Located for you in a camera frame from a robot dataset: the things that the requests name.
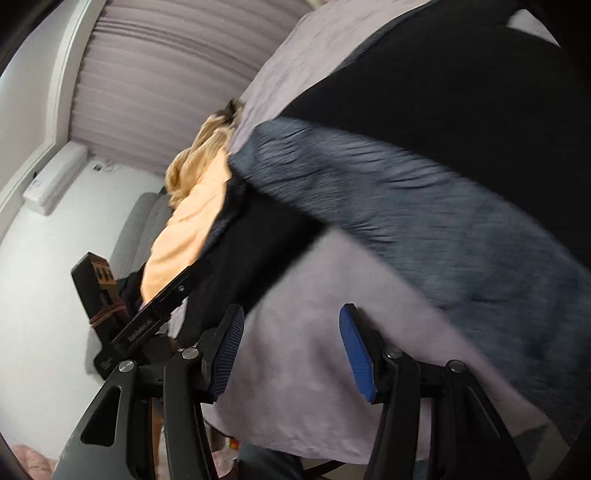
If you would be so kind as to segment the black pants with patterned trim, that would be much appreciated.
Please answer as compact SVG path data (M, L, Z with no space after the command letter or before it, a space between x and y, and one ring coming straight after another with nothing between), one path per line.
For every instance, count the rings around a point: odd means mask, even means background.
M435 1L384 25L229 159L182 344L334 226L573 442L590 419L589 9Z

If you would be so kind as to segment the black clothes pile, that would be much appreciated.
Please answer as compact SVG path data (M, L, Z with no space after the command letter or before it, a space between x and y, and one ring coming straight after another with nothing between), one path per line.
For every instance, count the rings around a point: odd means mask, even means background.
M141 283L145 265L130 273L127 277L117 280L117 294L124 303L130 318L133 318L143 305Z

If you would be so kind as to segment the grey quilted headboard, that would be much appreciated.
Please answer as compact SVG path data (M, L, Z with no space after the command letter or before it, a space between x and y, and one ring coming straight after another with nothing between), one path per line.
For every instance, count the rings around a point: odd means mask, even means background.
M147 261L153 242L171 214L167 195L147 192L138 197L109 259L116 280L137 272Z

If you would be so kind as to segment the peach cream towel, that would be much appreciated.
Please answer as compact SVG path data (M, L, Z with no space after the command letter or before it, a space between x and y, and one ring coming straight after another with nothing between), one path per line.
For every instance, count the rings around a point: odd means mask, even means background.
M144 304L198 258L223 206L229 178L228 153L221 148L152 244L140 285Z

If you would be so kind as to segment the lilac plush bed blanket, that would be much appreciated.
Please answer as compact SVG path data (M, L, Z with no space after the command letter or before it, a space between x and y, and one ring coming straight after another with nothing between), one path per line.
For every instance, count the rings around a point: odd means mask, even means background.
M280 108L330 70L356 62L372 39L342 40L332 61L297 60L288 38L246 90L245 121L231 141L235 173L273 206L305 222L280 232L259 216L215 269L224 281L273 242L276 274L249 278L245 339L226 391L205 409L242 440L308 458L368 461L379 410L356 390L339 337L353 301L412 356L468 363L525 460L548 427L509 326L531 312L515 286L537 253L555 249L533 220L432 160L335 128L280 118Z

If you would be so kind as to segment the white air conditioner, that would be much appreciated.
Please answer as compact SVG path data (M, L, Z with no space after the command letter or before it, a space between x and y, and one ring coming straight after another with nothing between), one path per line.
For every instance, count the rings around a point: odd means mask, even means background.
M87 160L88 148L85 145L68 142L24 191L24 205L40 215L50 215Z

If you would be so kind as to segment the yellow striped garment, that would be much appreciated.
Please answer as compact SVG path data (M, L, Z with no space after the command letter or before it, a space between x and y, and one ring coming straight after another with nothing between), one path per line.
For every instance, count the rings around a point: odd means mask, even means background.
M201 125L190 147L179 152L167 167L164 184L168 205L176 209L197 183L221 149L228 147L233 133L242 121L245 103L231 99L226 106L209 115Z

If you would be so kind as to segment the pleated grey curtain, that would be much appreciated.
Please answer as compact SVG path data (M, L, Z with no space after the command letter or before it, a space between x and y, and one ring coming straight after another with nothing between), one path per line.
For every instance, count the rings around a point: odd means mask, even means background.
M249 86L304 1L108 1L82 58L71 139L156 174Z

